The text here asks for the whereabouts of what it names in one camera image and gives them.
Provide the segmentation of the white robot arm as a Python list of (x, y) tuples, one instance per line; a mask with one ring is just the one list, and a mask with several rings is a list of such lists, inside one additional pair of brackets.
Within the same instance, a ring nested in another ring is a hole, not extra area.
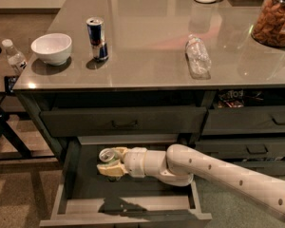
[(114, 178), (154, 177), (166, 184), (186, 186), (199, 176), (285, 222), (285, 180), (221, 161), (188, 146), (172, 144), (165, 150), (112, 147), (102, 150), (99, 160), (99, 173)]

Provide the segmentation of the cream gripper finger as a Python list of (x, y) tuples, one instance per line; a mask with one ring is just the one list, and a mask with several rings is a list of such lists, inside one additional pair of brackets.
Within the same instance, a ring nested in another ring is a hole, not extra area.
[(119, 162), (113, 165), (98, 164), (97, 169), (102, 175), (108, 177), (118, 178), (127, 174), (124, 165)]
[(112, 150), (115, 152), (116, 157), (120, 160), (123, 160), (125, 154), (128, 152), (127, 147), (113, 147)]

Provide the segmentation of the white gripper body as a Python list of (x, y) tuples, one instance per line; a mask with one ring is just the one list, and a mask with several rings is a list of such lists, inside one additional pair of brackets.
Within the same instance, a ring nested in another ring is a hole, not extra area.
[(135, 147), (129, 149), (124, 158), (123, 164), (127, 173), (133, 178), (144, 178), (144, 157), (146, 148)]

